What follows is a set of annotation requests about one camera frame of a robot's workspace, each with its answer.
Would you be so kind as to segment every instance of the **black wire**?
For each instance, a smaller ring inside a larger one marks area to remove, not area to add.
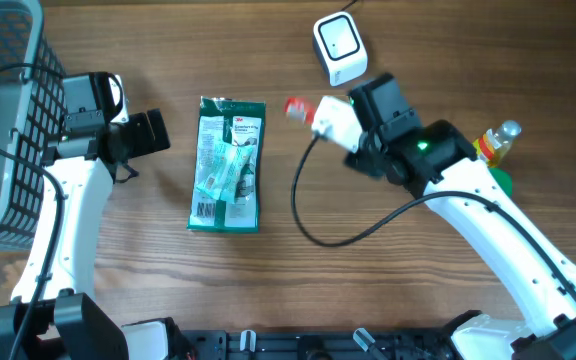
[[[359,0],[351,0],[346,6],[341,8],[341,11],[346,11],[349,7],[355,5]]]
[[[132,168],[132,166],[128,165],[128,164],[123,164],[121,165],[124,169],[126,169],[126,171],[128,171],[128,176],[125,179],[121,179],[121,180],[115,180],[115,183],[117,184],[125,184],[128,182],[128,180],[132,179],[132,178],[136,178],[137,176],[139,176],[139,171],[135,170]]]
[[[35,65],[35,64],[28,64],[28,63],[15,63],[15,64],[9,64],[9,65],[4,65],[2,67],[0,67],[0,73],[10,70],[10,69],[18,69],[18,68],[30,68],[33,70],[39,70],[39,71],[43,71],[55,78],[58,79],[62,79],[63,75],[44,66],[41,65]],[[15,336],[15,341],[13,342],[12,345],[12,349],[10,351],[10,356],[9,359],[10,360],[14,360],[17,357],[17,353],[19,352],[19,348],[21,346],[21,342],[24,340],[26,333],[28,332],[28,327],[30,326],[30,321],[32,318],[32,313],[34,312],[34,308],[35,305],[37,303],[37,301],[39,300],[39,296],[41,295],[41,293],[43,292],[44,286],[46,284],[46,282],[49,280],[48,279],[48,271],[50,269],[50,264],[52,262],[52,258],[54,256],[54,252],[55,252],[55,248],[56,248],[56,244],[57,244],[57,240],[58,240],[58,236],[59,236],[59,231],[61,228],[61,223],[63,220],[63,203],[64,203],[64,196],[63,196],[63,190],[61,189],[61,186],[59,185],[59,181],[51,174],[49,173],[46,169],[42,168],[41,166],[35,165],[34,163],[19,158],[15,155],[9,154],[8,152],[6,152],[3,149],[0,149],[0,155],[10,159],[12,161],[14,161],[15,163],[17,163],[17,166],[19,165],[23,165],[29,169],[32,169],[40,174],[42,174],[43,176],[45,176],[50,183],[52,184],[52,186],[55,188],[55,201],[56,201],[56,211],[55,211],[55,222],[53,224],[53,228],[52,228],[52,234],[50,234],[50,241],[48,242],[48,247],[46,249],[46,256],[44,257],[44,261],[43,264],[41,266],[41,271],[39,273],[39,276],[37,277],[37,286],[35,287],[35,292],[32,295],[32,298],[30,299],[30,302],[28,303],[28,309],[26,310],[26,314],[23,317],[23,320],[21,321],[21,325],[19,326],[19,330],[17,332],[17,335]]]
[[[548,266],[548,268],[552,271],[553,276],[557,280],[559,280],[559,282],[563,286],[564,290],[566,290],[566,292],[568,294],[570,294],[570,297],[573,299],[573,301],[576,304],[576,290],[575,290],[575,288],[570,283],[570,281],[568,281],[568,279],[566,279],[566,277],[561,272],[561,270],[559,270],[559,267],[557,267],[557,265],[555,265],[555,263],[552,261],[552,259],[548,256],[548,254],[544,251],[544,249],[539,245],[539,243],[532,237],[532,235],[530,235],[530,233],[523,226],[521,226],[521,224],[519,224],[519,222],[517,220],[515,220],[515,218],[513,218],[510,214],[508,214],[506,211],[504,211],[502,208],[500,208],[499,205],[497,205],[494,202],[492,202],[486,198],[483,198],[479,195],[471,194],[468,192],[440,191],[440,192],[436,192],[433,194],[424,195],[418,199],[415,199],[415,200],[408,202],[407,204],[404,204],[403,206],[396,209],[395,211],[390,213],[388,216],[384,217],[379,222],[377,222],[375,225],[369,227],[368,229],[364,230],[360,234],[358,234],[354,237],[351,237],[349,239],[336,242],[336,243],[326,243],[326,242],[323,242],[323,241],[313,237],[306,230],[306,228],[301,223],[301,220],[299,219],[299,215],[297,214],[297,205],[296,205],[295,197],[296,197],[296,192],[297,192],[297,182],[299,181],[299,175],[301,174],[301,170],[303,169],[303,166],[306,162],[306,159],[308,158],[308,155],[312,151],[312,148],[315,146],[315,144],[317,143],[319,138],[320,138],[319,135],[315,135],[315,137],[312,139],[312,142],[310,143],[310,145],[308,145],[308,148],[306,148],[306,152],[304,153],[303,157],[301,158],[301,161],[299,162],[299,165],[297,166],[297,171],[295,173],[295,178],[293,180],[292,188],[290,191],[290,200],[291,200],[290,205],[291,205],[292,215],[295,219],[295,222],[297,223],[297,227],[299,228],[301,233],[308,240],[312,241],[316,245],[323,246],[323,247],[333,247],[334,248],[334,247],[348,246],[348,245],[353,244],[353,243],[367,237],[368,235],[374,233],[380,227],[387,224],[388,222],[390,222],[392,219],[396,218],[397,216],[401,215],[406,210],[413,208],[417,205],[423,204],[428,200],[444,198],[444,197],[461,197],[461,198],[465,198],[465,199],[470,199],[470,200],[474,200],[474,201],[477,201],[477,202],[483,204],[488,211],[496,212],[499,216],[501,216],[504,220],[506,220],[512,227],[514,227],[515,230],[517,230],[517,232],[526,239],[528,244],[530,244],[530,246],[532,246],[532,248],[535,250],[535,252],[544,261],[544,263],[546,263],[546,266]]]

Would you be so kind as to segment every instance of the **bottle cap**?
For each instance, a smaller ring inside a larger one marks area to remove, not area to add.
[[[498,132],[508,140],[512,140],[521,134],[521,125],[515,120],[506,120],[501,124]]]

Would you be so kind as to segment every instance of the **yellow bottle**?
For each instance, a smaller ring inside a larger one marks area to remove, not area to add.
[[[472,144],[481,160],[489,167],[497,167],[520,133],[521,126],[516,121],[506,120],[497,131],[493,132],[492,129],[488,129]]]

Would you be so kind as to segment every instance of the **white device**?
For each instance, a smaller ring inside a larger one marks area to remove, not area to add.
[[[333,96],[324,96],[319,103],[312,131],[356,153],[363,130],[352,105]]]
[[[313,47],[332,86],[355,79],[368,68],[364,43],[355,21],[345,11],[328,15],[315,23]]]

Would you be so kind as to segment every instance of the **gray plastic basket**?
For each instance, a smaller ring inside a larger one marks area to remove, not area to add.
[[[36,0],[0,0],[0,66],[26,62],[64,73],[43,32]],[[32,81],[21,81],[21,78]],[[61,127],[65,111],[60,81],[39,71],[0,75],[0,148],[35,164],[48,134]],[[42,201],[42,177],[0,156],[0,251],[29,249]]]

